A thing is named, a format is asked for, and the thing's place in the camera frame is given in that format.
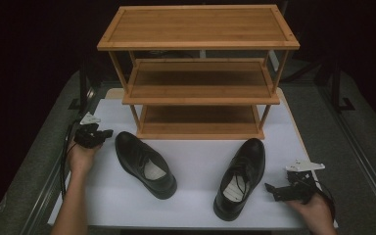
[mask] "dress shoe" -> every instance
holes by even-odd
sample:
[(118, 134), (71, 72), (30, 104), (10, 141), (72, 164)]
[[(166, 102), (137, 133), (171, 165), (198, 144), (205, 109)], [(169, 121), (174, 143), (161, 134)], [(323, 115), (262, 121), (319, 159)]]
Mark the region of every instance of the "dress shoe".
[(136, 136), (121, 132), (116, 137), (116, 152), (123, 169), (139, 179), (155, 197), (168, 199), (175, 193), (176, 180), (164, 158)]
[(213, 210), (222, 220), (236, 219), (249, 196), (261, 181), (265, 167), (263, 143), (256, 139), (247, 140), (237, 151), (225, 171)]

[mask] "dark background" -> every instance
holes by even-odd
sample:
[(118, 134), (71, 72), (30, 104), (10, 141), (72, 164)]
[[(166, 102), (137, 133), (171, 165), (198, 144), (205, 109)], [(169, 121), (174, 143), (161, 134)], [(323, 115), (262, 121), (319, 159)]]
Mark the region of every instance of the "dark background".
[[(92, 78), (95, 84), (116, 79), (109, 58), (96, 45), (119, 5), (279, 2), (0, 1), (0, 201), (80, 65), (87, 61), (101, 74)], [(302, 36), (296, 58), (333, 55), (376, 112), (376, 1), (290, 0), (286, 19)]]

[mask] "gray floor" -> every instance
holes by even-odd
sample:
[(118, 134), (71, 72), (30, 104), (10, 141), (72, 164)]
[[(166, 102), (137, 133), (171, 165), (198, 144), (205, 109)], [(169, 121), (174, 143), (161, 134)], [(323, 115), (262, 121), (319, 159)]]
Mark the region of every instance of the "gray floor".
[[(304, 65), (290, 60), (284, 75)], [(311, 82), (313, 76), (314, 71), (299, 81), (281, 83), (280, 87), (310, 158), (326, 165), (317, 175), (336, 200), (339, 233), (376, 234), (376, 115), (345, 74), (341, 94), (351, 100), (355, 110), (337, 115), (329, 104), (328, 87), (315, 86)], [(114, 86), (118, 83), (102, 84), (95, 100)], [(49, 233), (51, 226), (46, 221), (60, 192), (58, 160), (67, 126), (75, 118), (76, 111), (69, 110), (69, 105), (78, 97), (77, 87), (78, 73), (61, 92), (7, 192), (5, 207), (0, 211), (0, 234)], [(119, 230), (91, 227), (89, 234), (119, 234)]]

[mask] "hand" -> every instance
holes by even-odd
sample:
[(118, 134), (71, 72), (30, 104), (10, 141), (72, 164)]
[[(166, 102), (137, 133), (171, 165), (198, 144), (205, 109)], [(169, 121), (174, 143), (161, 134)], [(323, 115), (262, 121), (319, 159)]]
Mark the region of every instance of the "hand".
[(306, 205), (300, 201), (285, 202), (304, 218), (308, 229), (315, 235), (337, 234), (328, 204), (319, 194), (314, 194)]
[(71, 174), (86, 175), (93, 166), (94, 156), (101, 147), (102, 145), (98, 145), (93, 149), (87, 149), (72, 141), (68, 155)]

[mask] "three-tier shelf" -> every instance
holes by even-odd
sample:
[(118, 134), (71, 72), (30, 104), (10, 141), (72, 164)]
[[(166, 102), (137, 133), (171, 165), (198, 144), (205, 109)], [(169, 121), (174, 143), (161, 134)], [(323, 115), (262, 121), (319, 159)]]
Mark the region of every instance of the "three-tier shelf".
[[(139, 138), (263, 139), (288, 52), (300, 45), (276, 5), (120, 7), (100, 40)], [(139, 59), (135, 51), (262, 50), (262, 58)], [(268, 52), (284, 51), (270, 76)], [(128, 51), (128, 81), (116, 51)], [(138, 115), (135, 106), (141, 105)], [(259, 115), (257, 105), (265, 105)]]

